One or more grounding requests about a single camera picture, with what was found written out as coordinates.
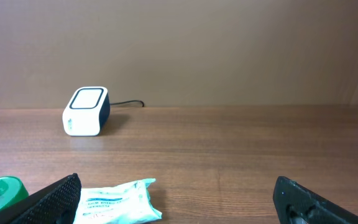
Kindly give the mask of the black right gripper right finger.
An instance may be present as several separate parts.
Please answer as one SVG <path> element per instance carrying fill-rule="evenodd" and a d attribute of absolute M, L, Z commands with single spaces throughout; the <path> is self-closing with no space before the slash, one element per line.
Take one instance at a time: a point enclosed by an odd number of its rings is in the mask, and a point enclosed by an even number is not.
<path fill-rule="evenodd" d="M 281 224 L 358 224 L 358 216 L 285 176 L 277 178 L 273 203 Z"/>

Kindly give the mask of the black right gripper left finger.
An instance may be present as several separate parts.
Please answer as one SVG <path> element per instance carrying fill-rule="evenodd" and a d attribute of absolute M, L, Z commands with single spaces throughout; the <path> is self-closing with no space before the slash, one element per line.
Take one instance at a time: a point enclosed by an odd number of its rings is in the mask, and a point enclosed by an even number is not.
<path fill-rule="evenodd" d="M 73 173 L 0 210 L 0 224 L 73 224 L 81 181 Z"/>

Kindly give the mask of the light blue wet wipes pack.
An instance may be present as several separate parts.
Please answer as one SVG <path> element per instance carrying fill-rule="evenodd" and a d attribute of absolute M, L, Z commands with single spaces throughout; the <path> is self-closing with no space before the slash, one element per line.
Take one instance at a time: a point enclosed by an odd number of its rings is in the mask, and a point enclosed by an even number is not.
<path fill-rule="evenodd" d="M 115 187 L 81 189 L 74 224 L 148 223 L 160 220 L 148 187 L 155 179 L 142 179 Z"/>

